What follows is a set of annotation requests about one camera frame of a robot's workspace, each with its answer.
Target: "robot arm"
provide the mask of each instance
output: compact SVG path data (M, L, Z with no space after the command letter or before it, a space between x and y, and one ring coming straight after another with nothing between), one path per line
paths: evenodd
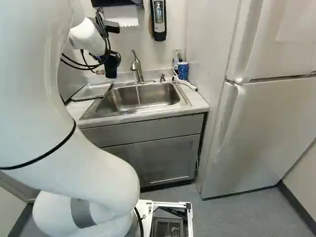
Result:
M74 48L86 49L95 56L102 56L105 52L105 42L91 20L84 15L79 0L73 2L73 22L69 41Z
M137 174L82 135L58 93L69 36L96 55L105 50L89 21L71 15L72 4L11 0L1 6L0 169L43 190L33 216L50 236L121 237L138 200Z

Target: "baseboard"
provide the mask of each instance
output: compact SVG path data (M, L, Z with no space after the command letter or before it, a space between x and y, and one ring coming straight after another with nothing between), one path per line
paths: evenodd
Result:
M287 186L280 181L278 183L278 189L283 194L283 196L288 200L294 210L298 213L301 219L306 223L314 235L316 235L316 222L307 212L307 210L302 206L299 200L294 196L294 194L287 188Z
M219 195L219 196L214 196L214 197L202 198L202 200L203 201L207 201L207 200L213 200L213 199L219 199L219 198L228 198L228 197L237 196L237 195L254 193L254 192L258 192L258 191L262 191L262 190L266 190L266 189L273 189L275 187L277 187L277 186L273 185L273 186L268 186L268 187L264 187L264 188L248 190L248 191L239 192L239 193L225 194L225 195Z
M25 224L27 223L29 217L32 214L33 204L28 203L26 204L24 210L22 211L19 219L14 224L12 230L10 231L7 237L18 237L21 235Z

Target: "refrigerator handle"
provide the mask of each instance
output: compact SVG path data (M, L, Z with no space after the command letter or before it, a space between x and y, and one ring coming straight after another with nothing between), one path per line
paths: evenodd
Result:
M226 146L226 144L229 143L238 125L241 110L243 108L244 101L246 98L246 90L236 83L234 83L234 86L237 88L238 95L235 100L234 108L233 108L232 115L228 123L227 131L225 133L222 144L219 146L217 154L219 154L222 151L222 149Z

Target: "stainless steel sink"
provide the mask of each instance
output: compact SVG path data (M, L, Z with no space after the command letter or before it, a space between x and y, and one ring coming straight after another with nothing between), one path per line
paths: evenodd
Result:
M181 88L170 82L143 83L136 86L116 84L104 98L97 99L80 118L93 119L117 115L148 113L190 106Z

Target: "gray floor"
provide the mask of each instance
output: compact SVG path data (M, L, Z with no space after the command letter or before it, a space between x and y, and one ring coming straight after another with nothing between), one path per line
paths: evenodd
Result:
M202 201L195 185L141 194L155 201L190 201L195 237L315 237L278 189ZM30 219L20 237L47 237Z

